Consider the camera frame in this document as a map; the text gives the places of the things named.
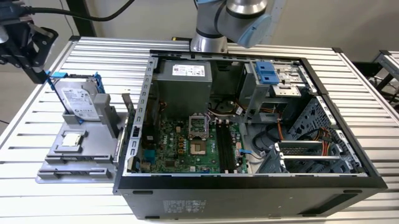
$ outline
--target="gray floor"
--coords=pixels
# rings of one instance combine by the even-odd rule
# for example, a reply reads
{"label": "gray floor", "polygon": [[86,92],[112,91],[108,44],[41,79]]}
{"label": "gray floor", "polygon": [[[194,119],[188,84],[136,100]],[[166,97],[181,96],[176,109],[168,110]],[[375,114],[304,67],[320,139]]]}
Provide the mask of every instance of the gray floor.
{"label": "gray floor", "polygon": [[[10,122],[36,85],[22,72],[0,72],[0,119]],[[6,124],[0,122],[0,134]]]}

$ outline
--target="motherboard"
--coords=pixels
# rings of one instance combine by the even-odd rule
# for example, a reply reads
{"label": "motherboard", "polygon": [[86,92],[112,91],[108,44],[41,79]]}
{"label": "motherboard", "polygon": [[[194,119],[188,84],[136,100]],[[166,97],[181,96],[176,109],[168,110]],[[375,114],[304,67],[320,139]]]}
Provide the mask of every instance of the motherboard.
{"label": "motherboard", "polygon": [[[206,133],[206,136],[190,133]],[[141,171],[144,173],[246,173],[246,161],[240,149],[242,151],[237,123],[217,124],[198,117],[185,120],[162,119],[156,147],[144,151]]]}

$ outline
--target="hard drive label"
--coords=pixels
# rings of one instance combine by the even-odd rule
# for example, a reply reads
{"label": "hard drive label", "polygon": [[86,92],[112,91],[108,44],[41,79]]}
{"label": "hard drive label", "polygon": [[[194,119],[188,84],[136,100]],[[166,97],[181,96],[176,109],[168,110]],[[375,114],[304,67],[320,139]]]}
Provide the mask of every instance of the hard drive label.
{"label": "hard drive label", "polygon": [[61,91],[73,114],[84,120],[98,119],[89,93],[82,89],[73,88],[62,88]]}

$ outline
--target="blue tab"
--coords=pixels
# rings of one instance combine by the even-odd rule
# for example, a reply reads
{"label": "blue tab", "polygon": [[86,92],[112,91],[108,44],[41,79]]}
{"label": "blue tab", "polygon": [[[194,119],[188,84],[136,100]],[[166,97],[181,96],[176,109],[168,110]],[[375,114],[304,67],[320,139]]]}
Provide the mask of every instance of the blue tab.
{"label": "blue tab", "polygon": [[245,154],[250,154],[250,153],[252,153],[250,150],[244,150],[244,149],[240,149],[238,152],[240,152],[240,153],[245,153]]}
{"label": "blue tab", "polygon": [[50,75],[50,77],[52,78],[65,78],[68,76],[68,73],[65,73],[65,72],[54,72],[54,73],[52,73],[52,75]]}
{"label": "blue tab", "polygon": [[261,84],[279,84],[280,79],[275,73],[275,67],[271,62],[255,62],[255,70]]}
{"label": "blue tab", "polygon": [[104,86],[102,86],[102,81],[101,81],[101,76],[98,75],[98,72],[94,72],[93,77],[97,80],[98,93],[105,93]]}

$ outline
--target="chip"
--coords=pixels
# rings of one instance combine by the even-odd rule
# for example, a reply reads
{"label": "chip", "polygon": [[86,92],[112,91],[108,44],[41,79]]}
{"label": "chip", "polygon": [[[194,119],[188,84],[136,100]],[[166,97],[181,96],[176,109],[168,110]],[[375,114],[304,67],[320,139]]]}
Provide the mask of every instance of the chip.
{"label": "chip", "polygon": [[174,167],[174,161],[165,161],[164,166],[165,167]]}

